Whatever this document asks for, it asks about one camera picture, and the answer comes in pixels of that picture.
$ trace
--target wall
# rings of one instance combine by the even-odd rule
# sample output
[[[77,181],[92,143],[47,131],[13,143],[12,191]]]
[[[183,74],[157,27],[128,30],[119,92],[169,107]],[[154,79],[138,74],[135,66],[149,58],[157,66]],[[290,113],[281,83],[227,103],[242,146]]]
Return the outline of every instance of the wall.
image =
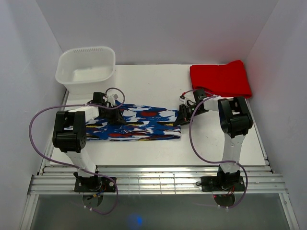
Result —
[[[307,229],[307,2],[279,0],[246,68],[251,107],[276,172],[282,173],[301,229]]]
[[[42,160],[30,145],[28,125],[38,110],[61,103],[64,89],[54,74],[62,51],[35,0],[1,0],[0,21],[0,225],[16,230]],[[42,151],[53,120],[49,113],[35,126]]]
[[[278,0],[36,0],[62,50],[109,46],[117,64],[245,59]]]

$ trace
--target garment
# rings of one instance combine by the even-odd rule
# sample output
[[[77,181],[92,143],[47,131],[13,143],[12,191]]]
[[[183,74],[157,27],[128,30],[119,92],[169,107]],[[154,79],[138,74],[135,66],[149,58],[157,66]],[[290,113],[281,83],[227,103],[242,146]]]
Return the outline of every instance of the garment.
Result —
[[[96,118],[86,124],[88,140],[165,140],[181,137],[180,126],[173,126],[178,110],[123,104],[120,107],[126,125],[109,125]]]
[[[193,89],[222,97],[252,96],[244,64],[237,60],[227,65],[195,65],[190,67]]]

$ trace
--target colorful cloth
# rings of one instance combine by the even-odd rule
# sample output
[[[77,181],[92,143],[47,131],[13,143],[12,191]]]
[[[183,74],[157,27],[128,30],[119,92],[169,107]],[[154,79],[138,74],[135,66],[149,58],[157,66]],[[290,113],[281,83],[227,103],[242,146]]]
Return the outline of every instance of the colorful cloth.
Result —
[[[123,104],[120,112],[126,125],[109,125],[96,118],[86,124],[87,140],[166,140],[181,137],[180,126],[173,126],[178,110]]]

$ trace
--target white bin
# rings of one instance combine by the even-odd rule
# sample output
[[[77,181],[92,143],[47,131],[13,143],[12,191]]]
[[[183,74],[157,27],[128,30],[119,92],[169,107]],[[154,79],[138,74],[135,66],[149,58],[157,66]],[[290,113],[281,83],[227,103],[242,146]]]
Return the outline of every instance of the white bin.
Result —
[[[59,58],[56,80],[73,94],[114,87],[115,53],[105,46],[70,49]]]

